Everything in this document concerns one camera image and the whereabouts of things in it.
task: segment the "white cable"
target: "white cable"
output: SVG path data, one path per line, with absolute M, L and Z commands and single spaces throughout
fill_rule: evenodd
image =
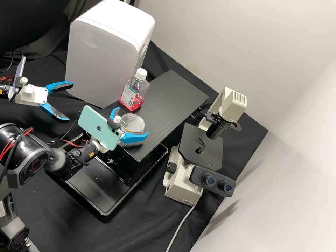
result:
M 175 234 L 173 236 L 173 238 L 171 239 L 169 245 L 168 245 L 168 248 L 166 250 L 166 252 L 169 251 L 170 247 L 172 246 L 176 236 L 177 236 L 177 233 L 179 232 L 180 228 L 182 227 L 182 224 L 183 222 L 186 220 L 186 218 L 191 214 L 191 212 L 194 210 L 196 204 L 198 203 L 199 199 L 196 201 L 195 205 L 192 206 L 192 208 L 190 208 L 189 212 L 185 215 L 185 217 L 182 219 L 181 223 L 179 224 L 179 226 L 177 227 L 176 231 L 175 231 Z

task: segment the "flask label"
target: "flask label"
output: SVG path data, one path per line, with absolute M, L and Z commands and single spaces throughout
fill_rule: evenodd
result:
M 121 96 L 121 102 L 128 105 L 129 107 L 132 107 L 135 95 L 135 90 L 126 84 Z

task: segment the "microscope base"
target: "microscope base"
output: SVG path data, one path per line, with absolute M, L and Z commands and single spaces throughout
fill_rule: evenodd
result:
M 194 165 L 188 164 L 180 155 L 179 146 L 172 147 L 168 163 L 177 164 L 174 174 L 168 171 L 164 174 L 163 185 L 166 187 L 165 196 L 183 204 L 193 206 L 203 193 L 203 188 L 189 181 Z

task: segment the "microscope stage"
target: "microscope stage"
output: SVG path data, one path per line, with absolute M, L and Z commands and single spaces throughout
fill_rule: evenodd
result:
M 223 166 L 223 138 L 210 139 L 206 131 L 184 124 L 179 153 L 191 164 L 200 165 L 213 171 Z

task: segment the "black tray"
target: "black tray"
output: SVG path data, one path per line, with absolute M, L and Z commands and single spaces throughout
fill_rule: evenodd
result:
M 73 139 L 72 142 L 75 144 L 80 143 L 82 136 L 81 134 Z M 71 146 L 66 144 L 61 148 L 68 151 Z M 167 153 L 166 146 L 159 144 L 136 166 L 133 165 L 134 161 L 132 159 L 123 158 L 122 163 L 125 171 L 127 170 L 132 174 L 128 180 L 124 179 L 122 176 L 124 174 L 120 174 L 122 168 L 117 170 L 113 164 L 107 164 L 102 160 L 101 156 L 97 156 L 89 162 L 89 166 L 84 166 L 64 183 L 85 199 L 101 215 L 108 216 Z M 124 153 L 113 151 L 114 157 L 118 155 L 125 156 Z

